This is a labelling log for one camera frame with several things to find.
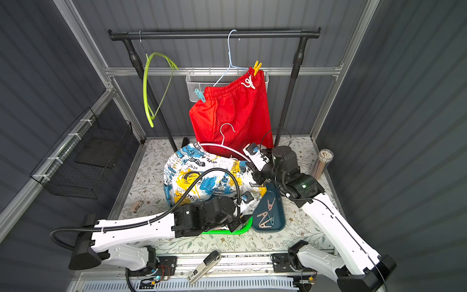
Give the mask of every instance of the zip tie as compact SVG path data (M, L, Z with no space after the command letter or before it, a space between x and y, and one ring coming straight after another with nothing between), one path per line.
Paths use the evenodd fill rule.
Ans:
M33 177L40 177L46 179L47 181L50 181L48 174L33 174Z
M89 124L92 126L91 120L82 119L82 120L80 120L80 121L88 121L88 122L89 122Z
M70 133L70 134L68 134L68 136L72 136L72 135L78 137L78 139L81 140L81 137L79 136L78 133Z
M58 160L58 162L59 162L60 164L63 164L63 161L62 161L62 160L60 159L60 157L58 157L58 156L57 156L57 157L48 157L47 159L55 159L55 160Z

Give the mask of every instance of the hook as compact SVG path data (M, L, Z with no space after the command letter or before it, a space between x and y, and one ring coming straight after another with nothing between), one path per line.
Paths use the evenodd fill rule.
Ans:
M224 139L226 138L226 137L224 136L224 134L222 133L222 127L223 127L224 125L230 125L230 126L232 127L232 131L235 133L235 130L234 130L234 127L232 126L232 124L229 124L229 123L224 123L224 124L222 124L222 126L220 126L220 134L222 135L222 143L221 143L221 145L224 145Z
M141 46L142 46L142 48L143 48L144 53L146 54L146 60L148 60L148 59L149 59L149 57L148 57L148 52L147 52L146 49L144 48L143 42L141 41L141 31L140 31L140 44L141 44Z
M247 71L248 71L248 68L238 67L238 66L235 66L234 64L232 64L232 55L230 54L230 35L231 35L234 31L237 31L237 30L236 30L236 29L232 29L232 30L230 31L229 35L227 36L227 47L229 48L229 62L230 62L230 66L233 67L233 68L243 69L243 70L247 70Z

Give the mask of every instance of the wire basket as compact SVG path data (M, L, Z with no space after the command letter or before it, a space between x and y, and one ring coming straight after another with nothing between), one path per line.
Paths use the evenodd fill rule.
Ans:
M224 77L222 77L222 79L219 81L216 87L227 86L243 75L244 74L225 75ZM199 89L199 91L204 92L206 87L213 86L221 76L222 75L198 75L194 71L188 71L186 73L186 87L188 88L188 95L190 96L190 101L197 102L199 100L199 97L195 93L195 89ZM264 71L264 82L266 83L266 92L268 92L268 71Z
M53 195L97 199L132 135L131 123L94 116L53 159L46 176L31 177Z

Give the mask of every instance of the clothes rack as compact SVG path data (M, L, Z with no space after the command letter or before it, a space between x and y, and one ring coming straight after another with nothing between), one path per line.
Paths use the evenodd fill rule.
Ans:
M138 53L135 51L131 40L162 40L162 39L211 39L211 38L227 38L230 33L228 31L157 31L157 32L113 32L109 29L108 31L110 39L112 41L122 41L127 48L128 55L131 60L131 64L136 69L138 76L143 80L144 67ZM295 82L300 71L300 66L303 63L306 42L310 38L319 38L321 28L317 30L244 30L235 31L231 37L235 38L299 38L298 48L293 58L292 72L290 74L289 86L285 95L284 105L282 107L281 118L279 120L279 130L277 132L274 147L279 144L281 138L282 129L285 123L285 117L289 110L290 99L292 98L293 89ZM148 84L148 96L153 106L158 107L154 92L151 86ZM167 122L164 119L162 111L159 110L159 121L162 124L162 128L169 139L169 142L174 151L177 151L172 134L170 133Z

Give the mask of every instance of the green basket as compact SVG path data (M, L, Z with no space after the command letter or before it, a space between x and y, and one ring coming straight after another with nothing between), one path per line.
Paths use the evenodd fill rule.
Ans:
M234 232L230 232L229 230L211 230L211 231L203 232L203 234L227 234L227 235L228 234L237 234L237 235L239 235L239 234L244 234L245 232L250 230L251 225L253 225L253 217L251 217L250 220L247 221L245 226L240 230L237 230L237 231L234 231Z

